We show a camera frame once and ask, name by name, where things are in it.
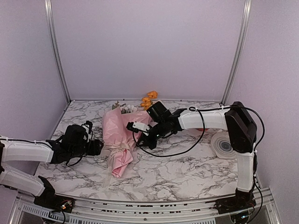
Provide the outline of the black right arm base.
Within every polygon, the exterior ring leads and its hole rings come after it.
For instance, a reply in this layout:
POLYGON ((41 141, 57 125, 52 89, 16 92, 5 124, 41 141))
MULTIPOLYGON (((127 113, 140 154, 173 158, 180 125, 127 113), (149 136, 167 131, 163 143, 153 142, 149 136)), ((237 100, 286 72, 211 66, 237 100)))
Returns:
POLYGON ((217 199, 214 208, 217 209, 219 214, 253 208, 256 206, 253 190, 254 186, 249 192, 236 189, 234 196, 217 199))

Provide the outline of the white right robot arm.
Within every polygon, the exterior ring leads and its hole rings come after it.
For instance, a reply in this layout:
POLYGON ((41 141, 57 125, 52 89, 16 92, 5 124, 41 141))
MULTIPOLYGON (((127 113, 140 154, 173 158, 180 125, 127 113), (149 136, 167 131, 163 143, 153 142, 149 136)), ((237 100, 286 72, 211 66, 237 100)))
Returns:
POLYGON ((237 192, 232 197, 232 206, 241 209, 249 200, 249 192, 254 186, 256 172, 256 152, 258 144, 257 125, 250 113, 252 109, 235 101, 232 105, 212 109, 195 107, 179 108, 170 112, 163 103, 157 102, 147 111, 154 125, 133 122, 133 133, 142 132, 139 139, 144 147, 154 149, 161 138, 191 129, 220 129, 212 136, 211 147, 221 159, 237 159, 237 192))

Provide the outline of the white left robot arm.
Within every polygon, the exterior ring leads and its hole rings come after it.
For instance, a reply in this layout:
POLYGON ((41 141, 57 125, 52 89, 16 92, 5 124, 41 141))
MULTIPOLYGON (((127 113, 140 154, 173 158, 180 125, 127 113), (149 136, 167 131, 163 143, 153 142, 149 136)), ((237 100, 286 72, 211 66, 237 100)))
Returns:
POLYGON ((26 191, 40 199, 48 207, 59 204, 59 197, 47 182, 24 165, 61 164, 72 166, 86 156, 98 156, 103 143, 93 136, 90 121, 82 125, 69 125, 65 133, 55 140, 22 140, 1 136, 0 138, 0 183, 26 191))

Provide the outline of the orange flower stem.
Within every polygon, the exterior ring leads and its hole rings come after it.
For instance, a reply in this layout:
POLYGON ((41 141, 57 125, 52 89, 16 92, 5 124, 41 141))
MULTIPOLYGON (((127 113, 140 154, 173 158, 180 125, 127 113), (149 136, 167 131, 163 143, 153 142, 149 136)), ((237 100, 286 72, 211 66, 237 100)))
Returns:
POLYGON ((153 104, 153 100, 156 99, 157 97, 158 97, 158 93, 156 91, 148 92, 147 96, 142 98, 142 102, 140 103, 140 106, 144 110, 149 109, 153 104))

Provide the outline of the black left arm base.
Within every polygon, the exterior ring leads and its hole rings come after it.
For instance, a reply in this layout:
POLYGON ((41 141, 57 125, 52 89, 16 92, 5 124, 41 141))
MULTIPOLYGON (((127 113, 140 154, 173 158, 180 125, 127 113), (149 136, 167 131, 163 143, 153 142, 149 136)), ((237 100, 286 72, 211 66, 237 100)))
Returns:
POLYGON ((64 212, 71 213, 75 199, 57 195, 55 189, 46 178, 42 176, 38 176, 38 178, 42 181, 45 189, 40 196, 35 196, 34 204, 54 211, 62 210, 64 212))

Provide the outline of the pink wrapping paper sheet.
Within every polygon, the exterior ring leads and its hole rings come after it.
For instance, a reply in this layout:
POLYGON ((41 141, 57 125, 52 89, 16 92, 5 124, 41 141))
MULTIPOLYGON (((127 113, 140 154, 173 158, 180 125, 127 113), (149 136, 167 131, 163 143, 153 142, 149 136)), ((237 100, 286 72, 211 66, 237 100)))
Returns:
POLYGON ((130 151, 132 151, 135 148, 135 140, 137 140, 141 134, 136 133, 135 138, 133 138, 132 132, 127 129, 127 124, 135 121, 148 125, 151 122, 151 117, 146 111, 121 114, 119 107, 106 112, 102 118, 104 146, 127 143, 131 147, 130 151))

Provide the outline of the cream ribbon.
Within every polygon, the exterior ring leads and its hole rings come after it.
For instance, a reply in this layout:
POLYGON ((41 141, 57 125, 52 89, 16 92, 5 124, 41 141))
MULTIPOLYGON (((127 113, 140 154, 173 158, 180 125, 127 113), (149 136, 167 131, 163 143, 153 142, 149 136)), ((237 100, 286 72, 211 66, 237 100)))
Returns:
POLYGON ((131 147, 127 143, 119 145, 105 145, 104 149, 110 152, 107 159, 107 177, 105 178, 103 189, 108 189, 112 178, 121 178, 129 163, 133 161, 131 147))

